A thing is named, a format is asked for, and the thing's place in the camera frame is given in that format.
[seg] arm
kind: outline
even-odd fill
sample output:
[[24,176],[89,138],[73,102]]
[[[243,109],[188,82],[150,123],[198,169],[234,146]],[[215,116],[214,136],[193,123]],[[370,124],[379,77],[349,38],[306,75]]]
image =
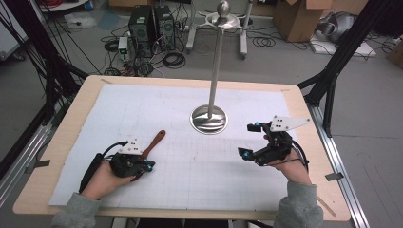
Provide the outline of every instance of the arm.
[[103,162],[81,195],[74,193],[66,210],[57,213],[51,227],[84,228],[95,225],[95,214],[101,205],[101,198],[112,193],[119,186],[130,183],[134,177],[118,178],[108,162]]
[[274,227],[319,227],[323,221],[323,211],[317,205],[317,186],[311,183],[308,172],[292,151],[284,161],[273,161],[273,167],[288,179],[288,196],[279,203]]

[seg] desktop computer tower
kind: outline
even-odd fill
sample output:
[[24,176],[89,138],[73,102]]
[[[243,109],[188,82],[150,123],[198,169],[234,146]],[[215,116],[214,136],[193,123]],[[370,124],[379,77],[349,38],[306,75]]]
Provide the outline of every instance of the desktop computer tower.
[[169,6],[155,6],[154,14],[161,51],[175,50],[174,17],[171,14]]
[[128,28],[136,56],[152,57],[152,48],[157,35],[152,7],[148,5],[135,6],[128,22]]

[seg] wooden table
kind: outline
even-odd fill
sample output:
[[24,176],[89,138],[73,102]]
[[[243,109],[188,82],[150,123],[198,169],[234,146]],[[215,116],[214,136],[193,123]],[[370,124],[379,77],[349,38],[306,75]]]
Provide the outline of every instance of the wooden table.
[[[181,86],[210,87],[209,81],[127,78],[110,76],[90,76],[86,79],[73,104],[67,112],[42,160],[50,160],[50,166],[36,168],[23,189],[13,210],[17,214],[52,215],[63,207],[49,206],[48,202],[58,182],[64,162],[75,144],[86,117],[94,106],[99,92],[105,84],[138,86]],[[242,89],[281,92],[288,105],[291,117],[306,118],[310,113],[299,88],[295,85],[272,85],[219,82],[218,89]],[[296,129],[298,142],[310,161],[310,177],[317,185],[317,199],[323,208],[325,220],[345,221],[350,212],[336,180],[327,181],[325,175],[333,173],[317,130],[313,124]],[[140,218],[183,218],[183,219],[268,219],[275,218],[276,212],[168,210],[101,208],[98,215]]]

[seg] round metal base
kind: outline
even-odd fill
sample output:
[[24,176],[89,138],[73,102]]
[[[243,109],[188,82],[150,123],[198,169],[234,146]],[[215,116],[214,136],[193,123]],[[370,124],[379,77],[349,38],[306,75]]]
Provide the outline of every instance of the round metal base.
[[213,115],[208,118],[208,105],[202,105],[193,110],[190,123],[195,130],[206,135],[221,133],[228,125],[228,116],[221,108],[214,106]]

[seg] aluminum rail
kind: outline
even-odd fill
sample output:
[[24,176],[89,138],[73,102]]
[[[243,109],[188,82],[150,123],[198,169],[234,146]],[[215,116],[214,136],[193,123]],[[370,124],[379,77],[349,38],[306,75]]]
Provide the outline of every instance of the aluminum rail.
[[317,133],[322,140],[323,146],[328,155],[329,161],[335,171],[335,173],[341,173],[344,178],[338,180],[338,185],[344,195],[344,199],[347,202],[355,227],[370,227],[358,197],[356,196],[353,185],[350,181],[349,175],[344,167],[343,161],[340,158],[338,150],[336,148],[333,138],[329,138],[323,128],[323,115],[319,107],[308,105],[308,109],[317,127]]

